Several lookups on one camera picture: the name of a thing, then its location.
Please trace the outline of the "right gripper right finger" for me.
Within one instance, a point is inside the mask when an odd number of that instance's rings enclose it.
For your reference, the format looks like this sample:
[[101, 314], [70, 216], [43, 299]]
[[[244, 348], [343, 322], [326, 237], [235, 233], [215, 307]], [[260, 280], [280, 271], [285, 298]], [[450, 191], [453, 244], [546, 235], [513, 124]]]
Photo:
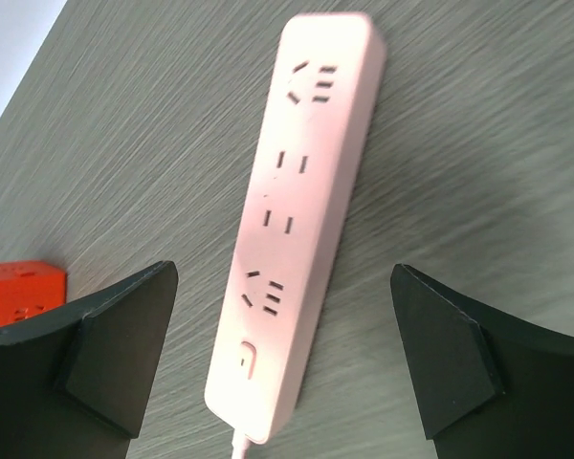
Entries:
[[574, 337], [506, 314], [406, 264], [393, 308], [440, 458], [574, 458]]

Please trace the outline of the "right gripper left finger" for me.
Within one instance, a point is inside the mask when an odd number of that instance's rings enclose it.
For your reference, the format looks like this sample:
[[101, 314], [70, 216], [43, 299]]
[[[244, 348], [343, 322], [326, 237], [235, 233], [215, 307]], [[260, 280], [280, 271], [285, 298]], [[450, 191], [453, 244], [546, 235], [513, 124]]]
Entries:
[[0, 458], [123, 458], [139, 437], [178, 287], [157, 262], [0, 327]]

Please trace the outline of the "red cube adapter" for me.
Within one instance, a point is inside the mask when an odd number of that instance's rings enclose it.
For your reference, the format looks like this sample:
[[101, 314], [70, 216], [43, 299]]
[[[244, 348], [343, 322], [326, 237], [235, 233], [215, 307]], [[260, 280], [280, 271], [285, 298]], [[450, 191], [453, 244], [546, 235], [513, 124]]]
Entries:
[[67, 273], [40, 260], [0, 263], [0, 327], [66, 302]]

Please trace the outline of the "pink white power strip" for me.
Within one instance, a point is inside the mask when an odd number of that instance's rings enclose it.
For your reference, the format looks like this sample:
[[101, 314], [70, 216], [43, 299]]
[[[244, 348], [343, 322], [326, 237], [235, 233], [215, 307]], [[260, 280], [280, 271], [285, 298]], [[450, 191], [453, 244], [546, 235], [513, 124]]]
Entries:
[[281, 33], [205, 388], [239, 443], [294, 412], [385, 62], [362, 12]]

